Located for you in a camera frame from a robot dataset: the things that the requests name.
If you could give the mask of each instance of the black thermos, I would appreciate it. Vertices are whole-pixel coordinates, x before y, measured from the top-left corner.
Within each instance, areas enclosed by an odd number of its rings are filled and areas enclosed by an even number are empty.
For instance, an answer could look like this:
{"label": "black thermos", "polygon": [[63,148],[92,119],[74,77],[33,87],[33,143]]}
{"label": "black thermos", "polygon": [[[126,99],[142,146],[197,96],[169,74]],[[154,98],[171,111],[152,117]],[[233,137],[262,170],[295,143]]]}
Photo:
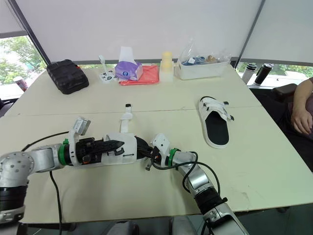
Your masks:
{"label": "black thermos", "polygon": [[274,67],[273,64],[268,64],[268,63],[263,64],[256,74],[256,79],[254,81],[254,84],[260,86],[261,83],[266,78],[266,76],[269,74],[269,72],[273,69],[273,67]]}

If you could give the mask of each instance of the floor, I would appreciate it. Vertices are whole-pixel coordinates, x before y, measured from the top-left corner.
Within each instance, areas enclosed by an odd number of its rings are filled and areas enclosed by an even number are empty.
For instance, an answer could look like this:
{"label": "floor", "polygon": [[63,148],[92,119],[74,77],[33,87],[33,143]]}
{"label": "floor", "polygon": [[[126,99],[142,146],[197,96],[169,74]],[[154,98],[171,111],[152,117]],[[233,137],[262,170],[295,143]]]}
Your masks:
{"label": "floor", "polygon": [[[200,235],[203,220],[201,215],[188,216]],[[168,235],[170,218],[134,220],[139,225],[140,235]],[[285,213],[276,209],[259,211],[239,216],[250,235],[312,235],[313,204],[290,207]],[[79,223],[73,232],[63,235],[105,235],[113,222]],[[58,231],[29,228],[28,235],[57,235]]]}

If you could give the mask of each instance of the white strap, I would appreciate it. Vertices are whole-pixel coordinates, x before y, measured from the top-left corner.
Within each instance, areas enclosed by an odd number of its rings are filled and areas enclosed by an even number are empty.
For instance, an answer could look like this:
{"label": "white strap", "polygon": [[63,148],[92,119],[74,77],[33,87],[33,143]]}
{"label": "white strap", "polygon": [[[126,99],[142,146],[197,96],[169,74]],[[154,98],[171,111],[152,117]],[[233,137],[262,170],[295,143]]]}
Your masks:
{"label": "white strap", "polygon": [[234,120],[234,117],[230,115],[224,108],[225,105],[228,105],[228,102],[220,102],[212,98],[204,98],[203,105],[204,105],[204,108],[206,108],[208,112],[212,112],[212,111],[218,112],[221,118],[223,118],[225,121]]}
{"label": "white strap", "polygon": [[132,118],[132,106],[127,104],[125,107],[125,113],[121,117],[121,133],[128,133],[128,122]]}

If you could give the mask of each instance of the black cable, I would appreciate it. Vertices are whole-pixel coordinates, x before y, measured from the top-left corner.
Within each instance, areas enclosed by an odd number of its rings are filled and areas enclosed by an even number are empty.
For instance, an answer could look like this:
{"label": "black cable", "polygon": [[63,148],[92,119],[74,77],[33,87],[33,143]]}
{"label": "black cable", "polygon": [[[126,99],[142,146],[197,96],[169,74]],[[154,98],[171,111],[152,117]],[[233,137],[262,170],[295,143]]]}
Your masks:
{"label": "black cable", "polygon": [[203,227],[202,227],[202,230],[201,230],[201,235],[204,235],[205,227],[207,227],[207,228],[209,229],[208,235],[212,235],[212,234],[213,234],[213,233],[212,233],[212,229],[211,229],[211,227],[209,227],[209,226],[207,225],[206,222],[204,222],[204,224],[203,224]]}
{"label": "black cable", "polygon": [[[23,149],[22,149],[22,152],[24,152],[26,149],[28,149],[30,146],[40,142],[40,141],[43,141],[45,139],[48,139],[48,138],[51,138],[51,137],[54,137],[54,136],[59,136],[59,135],[63,135],[63,134],[66,134],[68,133],[68,131],[65,131],[65,132],[61,132],[61,133],[57,133],[57,134],[54,134],[54,135],[51,135],[51,136],[46,136],[44,138],[41,138],[35,142],[32,142],[28,145],[26,145]],[[58,213],[59,213],[59,235],[62,235],[62,209],[61,209],[61,202],[60,202],[60,193],[59,193],[59,188],[58,188],[58,185],[57,183],[55,182],[54,178],[53,178],[53,175],[52,175],[52,171],[49,172],[50,174],[50,179],[51,181],[53,182],[53,185],[55,187],[55,190],[57,192],[57,202],[58,202]]]}
{"label": "black cable", "polygon": [[57,192],[57,201],[58,201],[58,212],[59,212],[59,235],[62,235],[62,209],[61,209],[61,202],[60,202],[60,193],[59,188],[57,186],[57,183],[55,182],[52,171],[49,171],[51,181],[53,182],[55,186],[55,190]]}
{"label": "black cable", "polygon": [[190,162],[184,162],[184,163],[180,163],[180,164],[173,165],[173,166],[160,167],[160,166],[157,166],[157,165],[154,163],[154,160],[155,160],[155,156],[152,155],[152,156],[151,156],[151,164],[153,165],[154,168],[156,168],[156,169],[158,169],[158,170],[169,170],[169,169],[177,168],[177,167],[179,167],[179,166],[187,165],[187,164],[200,164],[200,165],[205,166],[205,167],[208,168],[208,169],[212,172],[212,174],[214,175],[214,178],[215,178],[216,183],[217,183],[217,191],[218,191],[218,194],[221,194],[220,181],[219,181],[219,179],[218,179],[216,173],[214,172],[214,170],[213,170],[211,167],[209,167],[207,164],[202,163],[202,162],[190,161]]}
{"label": "black cable", "polygon": [[190,168],[190,170],[187,172],[187,174],[185,174],[184,178],[182,179],[182,187],[188,192],[190,193],[189,189],[187,189],[186,185],[185,185],[185,181],[188,177],[188,175],[191,173],[191,171],[195,168],[196,166],[196,162],[198,161],[198,154],[196,152],[191,152],[193,154],[196,155],[196,159],[195,159],[195,163],[192,165],[192,167]]}
{"label": "black cable", "polygon": [[206,222],[204,222],[202,230],[201,230],[201,235],[204,235],[204,231],[205,231],[205,227],[206,227]]}
{"label": "black cable", "polygon": [[46,136],[46,137],[44,137],[44,138],[42,138],[42,139],[40,139],[40,140],[37,140],[37,141],[32,142],[32,143],[29,143],[29,144],[26,145],[21,151],[24,152],[24,151],[25,151],[26,149],[28,149],[30,146],[32,146],[32,145],[34,145],[34,144],[36,144],[36,143],[38,143],[38,142],[40,142],[40,141],[43,141],[43,140],[45,140],[45,139],[49,139],[49,138],[54,137],[54,136],[63,135],[63,134],[66,134],[66,133],[68,133],[68,131],[61,132],[61,133],[57,133],[57,134],[54,134],[54,135],[51,135],[51,136]]}

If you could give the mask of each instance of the person's hand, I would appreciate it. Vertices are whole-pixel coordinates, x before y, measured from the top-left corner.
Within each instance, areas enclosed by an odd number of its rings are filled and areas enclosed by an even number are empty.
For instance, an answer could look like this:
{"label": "person's hand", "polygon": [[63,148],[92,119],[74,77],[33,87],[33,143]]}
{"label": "person's hand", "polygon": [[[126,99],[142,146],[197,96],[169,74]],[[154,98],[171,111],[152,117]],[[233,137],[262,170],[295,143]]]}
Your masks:
{"label": "person's hand", "polygon": [[313,118],[305,108],[294,108],[292,111],[291,123],[297,132],[308,135],[311,133]]}

